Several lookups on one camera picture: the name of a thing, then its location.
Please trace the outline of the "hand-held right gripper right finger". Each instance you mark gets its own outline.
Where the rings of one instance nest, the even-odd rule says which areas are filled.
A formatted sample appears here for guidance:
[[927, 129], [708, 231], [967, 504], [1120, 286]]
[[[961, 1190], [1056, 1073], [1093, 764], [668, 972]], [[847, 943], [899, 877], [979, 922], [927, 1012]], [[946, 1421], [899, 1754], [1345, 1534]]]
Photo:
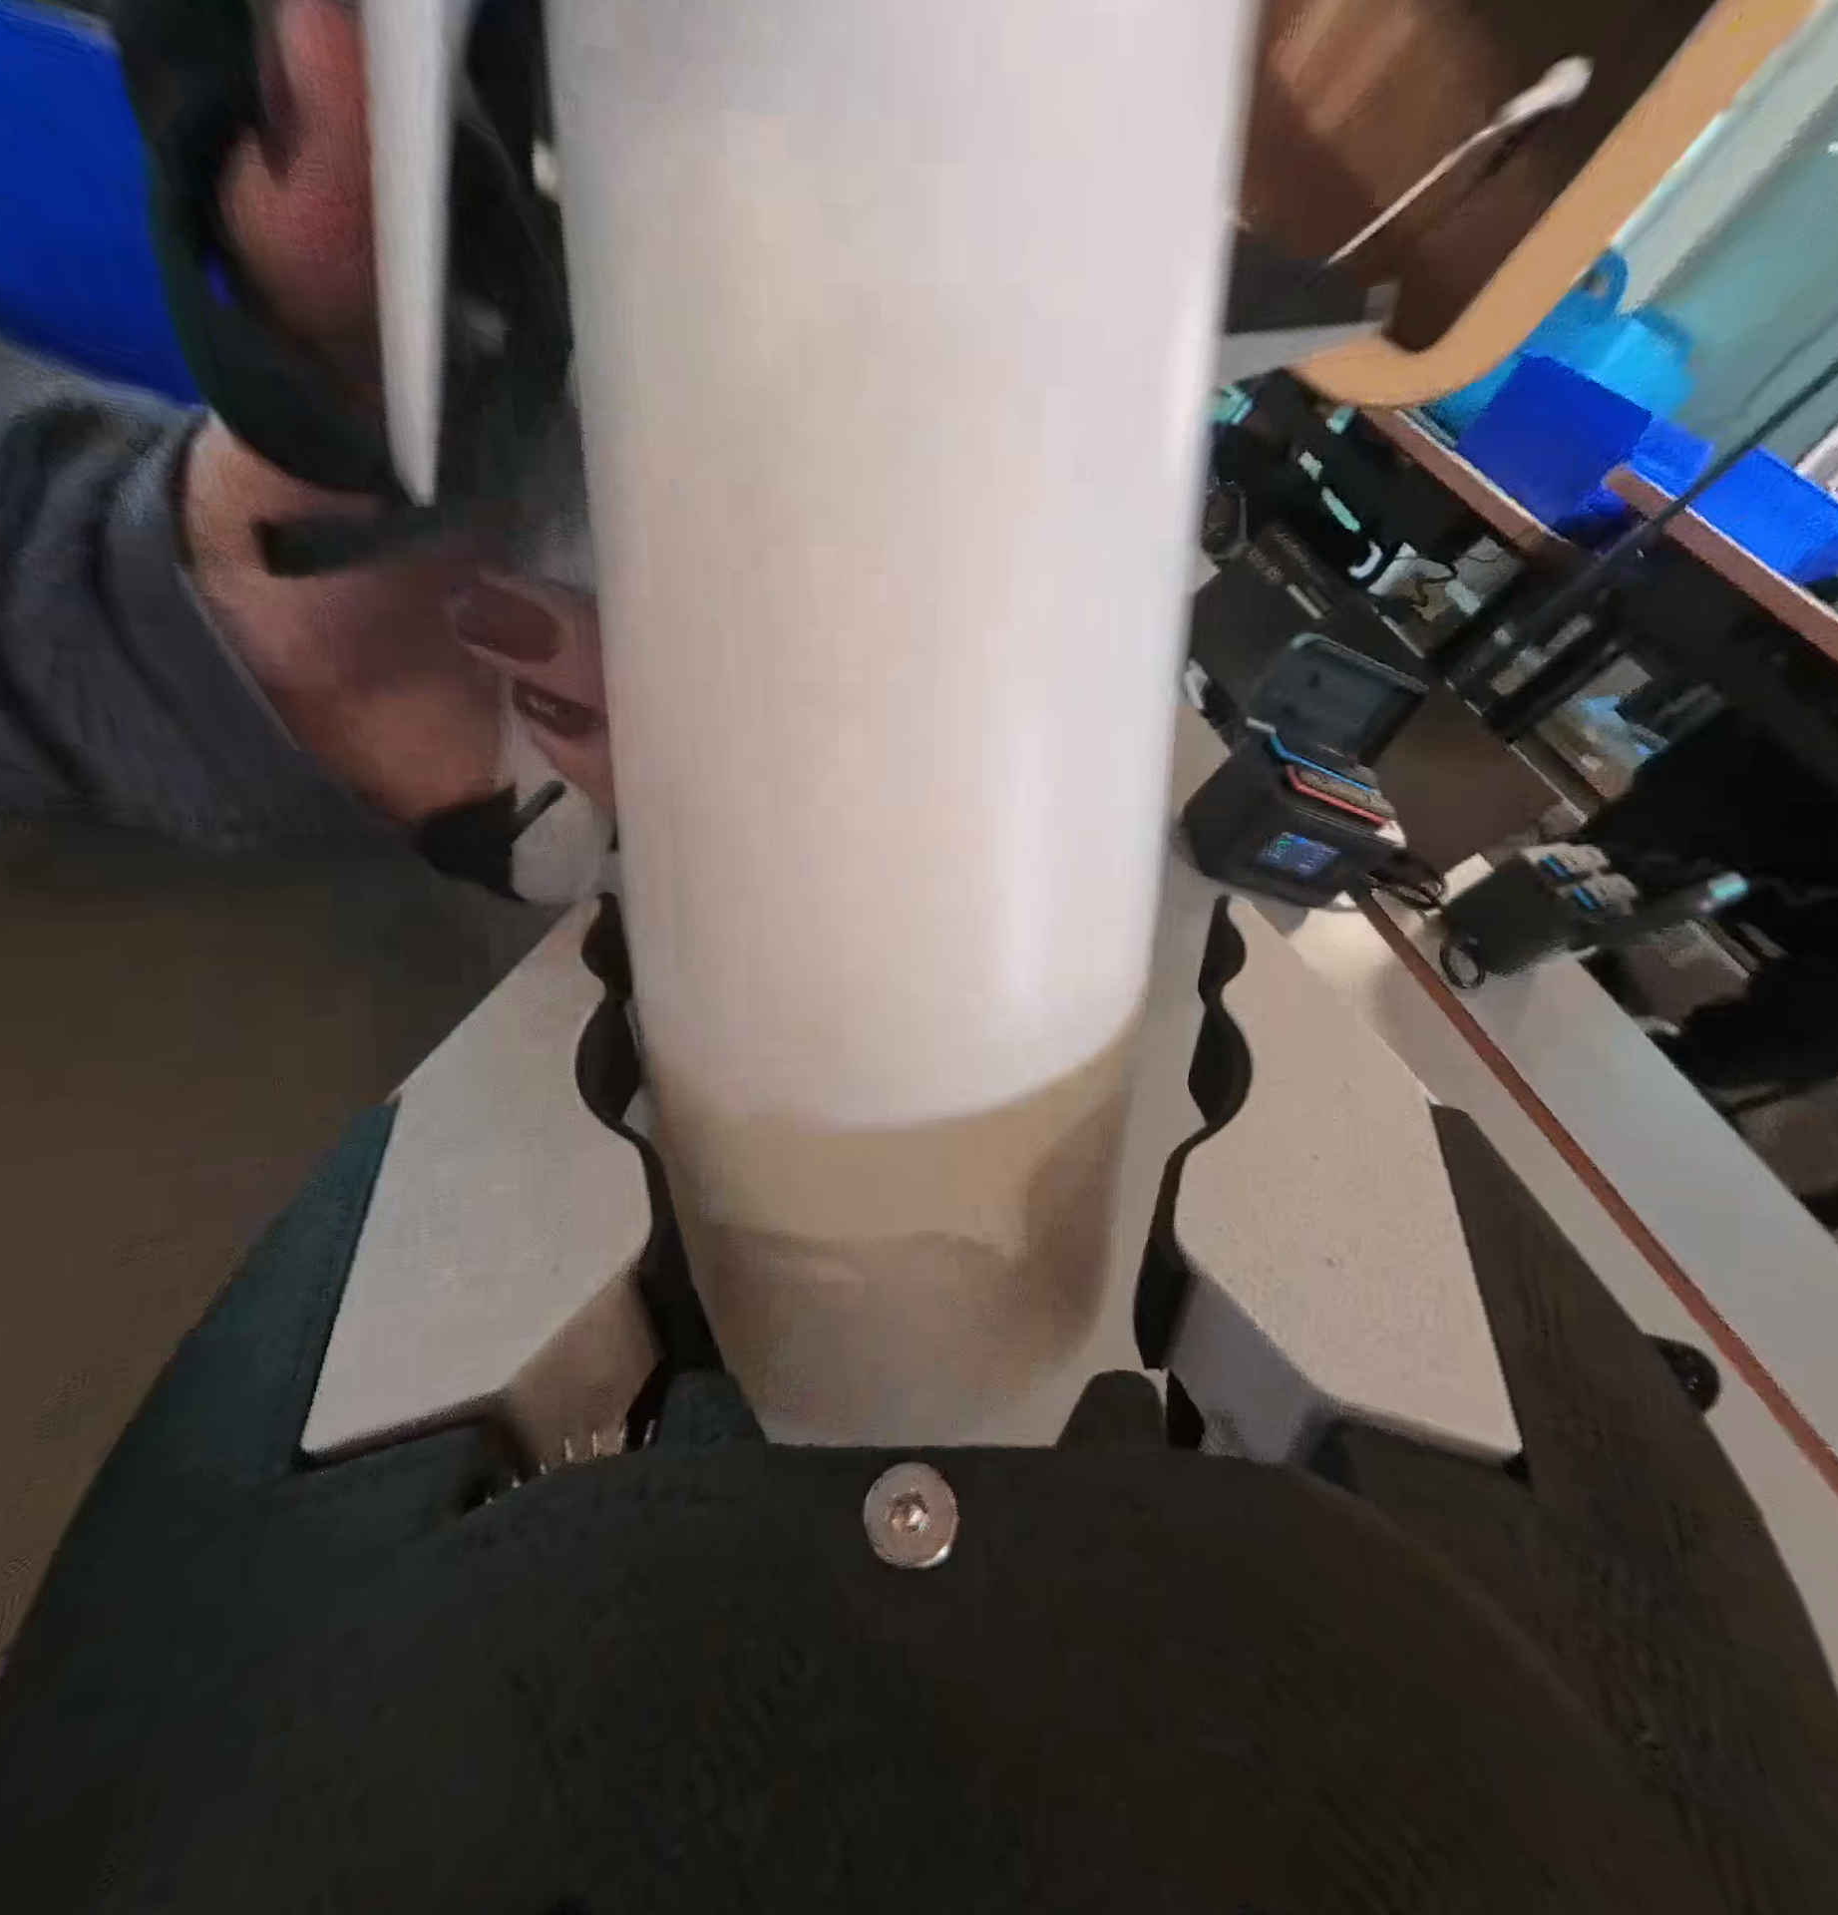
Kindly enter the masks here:
[[1135, 1332], [1209, 1455], [1300, 1467], [1338, 1424], [1483, 1467], [1518, 1419], [1439, 1148], [1439, 1102], [1241, 898], [1195, 970], [1189, 1096]]

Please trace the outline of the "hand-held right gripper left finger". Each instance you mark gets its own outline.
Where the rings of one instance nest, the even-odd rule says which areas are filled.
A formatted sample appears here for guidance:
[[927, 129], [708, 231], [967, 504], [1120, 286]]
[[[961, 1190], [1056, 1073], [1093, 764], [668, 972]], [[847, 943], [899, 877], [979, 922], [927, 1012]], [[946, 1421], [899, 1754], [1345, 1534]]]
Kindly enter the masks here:
[[488, 1424], [518, 1457], [644, 1441], [644, 1280], [680, 1248], [622, 905], [572, 905], [391, 1097], [306, 1457]]

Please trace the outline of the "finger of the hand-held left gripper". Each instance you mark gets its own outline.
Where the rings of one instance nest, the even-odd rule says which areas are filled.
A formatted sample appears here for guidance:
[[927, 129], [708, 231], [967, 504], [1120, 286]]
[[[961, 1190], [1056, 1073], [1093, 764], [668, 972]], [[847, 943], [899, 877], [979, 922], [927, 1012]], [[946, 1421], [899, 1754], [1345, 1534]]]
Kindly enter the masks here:
[[377, 321], [388, 456], [412, 504], [437, 496], [451, 194], [451, 5], [366, 0]]

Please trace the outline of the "white water bottle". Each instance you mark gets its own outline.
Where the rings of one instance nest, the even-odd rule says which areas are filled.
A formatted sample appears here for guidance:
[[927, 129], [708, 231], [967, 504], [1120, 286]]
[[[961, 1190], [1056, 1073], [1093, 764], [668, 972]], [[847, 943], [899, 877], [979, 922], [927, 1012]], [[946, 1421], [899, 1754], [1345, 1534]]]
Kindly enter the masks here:
[[549, 5], [622, 910], [785, 1441], [1101, 1319], [1257, 5]]

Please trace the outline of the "person's left forearm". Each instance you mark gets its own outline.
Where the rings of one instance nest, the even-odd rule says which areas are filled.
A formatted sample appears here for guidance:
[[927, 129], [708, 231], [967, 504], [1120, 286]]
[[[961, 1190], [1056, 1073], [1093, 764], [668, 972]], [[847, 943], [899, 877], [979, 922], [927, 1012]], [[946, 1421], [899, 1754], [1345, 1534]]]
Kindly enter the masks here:
[[0, 339], [0, 830], [149, 830], [210, 851], [380, 851], [184, 571], [201, 430]]

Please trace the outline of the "person's left hand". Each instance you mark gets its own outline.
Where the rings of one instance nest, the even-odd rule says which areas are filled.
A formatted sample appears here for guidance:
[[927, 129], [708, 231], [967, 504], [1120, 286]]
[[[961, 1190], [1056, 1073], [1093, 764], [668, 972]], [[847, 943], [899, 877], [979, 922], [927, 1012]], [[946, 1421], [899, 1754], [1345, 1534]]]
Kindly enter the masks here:
[[[374, 143], [352, 5], [274, 5], [266, 129], [221, 171], [221, 227], [266, 317], [380, 406]], [[500, 572], [479, 533], [332, 579], [274, 579], [255, 529], [366, 511], [266, 464], [210, 419], [186, 456], [186, 572], [257, 692], [336, 780], [404, 825], [488, 801], [523, 733], [552, 775], [616, 811], [598, 606]]]

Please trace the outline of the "black equipment case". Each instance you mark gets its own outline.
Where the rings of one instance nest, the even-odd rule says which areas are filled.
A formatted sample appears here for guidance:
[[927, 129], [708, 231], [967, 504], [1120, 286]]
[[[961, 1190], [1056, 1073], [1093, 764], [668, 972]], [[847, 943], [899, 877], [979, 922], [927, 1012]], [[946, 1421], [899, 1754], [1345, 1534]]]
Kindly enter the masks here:
[[1646, 944], [1679, 925], [1708, 922], [1749, 898], [1749, 877], [1731, 870], [1673, 873], [1646, 887], [1604, 848], [1514, 848], [1439, 910], [1439, 972], [1472, 992], [1549, 963]]

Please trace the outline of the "black battery charger case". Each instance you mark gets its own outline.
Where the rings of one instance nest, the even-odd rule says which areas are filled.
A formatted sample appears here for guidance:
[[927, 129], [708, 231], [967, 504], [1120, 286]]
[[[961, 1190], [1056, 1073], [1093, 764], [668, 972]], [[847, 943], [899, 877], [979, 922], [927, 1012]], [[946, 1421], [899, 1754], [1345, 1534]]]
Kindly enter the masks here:
[[1432, 695], [1411, 666], [1317, 630], [1264, 647], [1192, 640], [1189, 662], [1227, 753], [1180, 811], [1195, 873], [1291, 905], [1333, 905], [1414, 866], [1379, 775]]

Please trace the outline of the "wood edged table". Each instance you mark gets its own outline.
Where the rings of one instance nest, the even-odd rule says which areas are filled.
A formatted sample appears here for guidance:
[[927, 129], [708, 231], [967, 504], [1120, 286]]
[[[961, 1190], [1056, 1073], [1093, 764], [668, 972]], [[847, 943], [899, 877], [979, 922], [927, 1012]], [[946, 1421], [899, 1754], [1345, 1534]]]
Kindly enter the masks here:
[[1812, 653], [1838, 672], [1838, 610], [1816, 588], [1782, 579], [1694, 510], [1665, 518], [1675, 500], [1642, 471], [1613, 470], [1604, 486], [1646, 521], [1646, 529], [1660, 533], [1660, 546], [1722, 579], [1731, 592], [1743, 592], [1772, 624], [1790, 630]]

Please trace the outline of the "stack of blue bins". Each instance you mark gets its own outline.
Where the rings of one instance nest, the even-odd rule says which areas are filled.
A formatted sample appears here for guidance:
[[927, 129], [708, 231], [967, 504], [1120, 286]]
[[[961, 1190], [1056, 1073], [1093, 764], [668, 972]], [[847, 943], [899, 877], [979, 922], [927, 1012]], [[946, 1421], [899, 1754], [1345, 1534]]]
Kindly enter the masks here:
[[[1697, 433], [1553, 356], [1518, 356], [1477, 413], [1449, 419], [1444, 398], [1435, 419], [1467, 464], [1581, 549], [1604, 549], [1631, 526], [1613, 471], [1631, 470], [1679, 496], [1718, 464]], [[1838, 572], [1838, 496], [1764, 448], [1706, 489], [1694, 511], [1798, 587]]]

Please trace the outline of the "large light blue tote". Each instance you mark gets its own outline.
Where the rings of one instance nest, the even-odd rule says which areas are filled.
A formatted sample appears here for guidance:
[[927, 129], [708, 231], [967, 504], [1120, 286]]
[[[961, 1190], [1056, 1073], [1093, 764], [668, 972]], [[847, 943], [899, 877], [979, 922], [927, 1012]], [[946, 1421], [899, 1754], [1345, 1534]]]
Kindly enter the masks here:
[[1483, 380], [1432, 398], [1424, 416], [1448, 442], [1460, 442], [1527, 356], [1555, 359], [1654, 416], [1679, 413], [1694, 390], [1694, 330], [1654, 304], [1623, 308], [1623, 294], [1627, 263], [1622, 251], [1604, 251], [1523, 348], [1504, 356]]

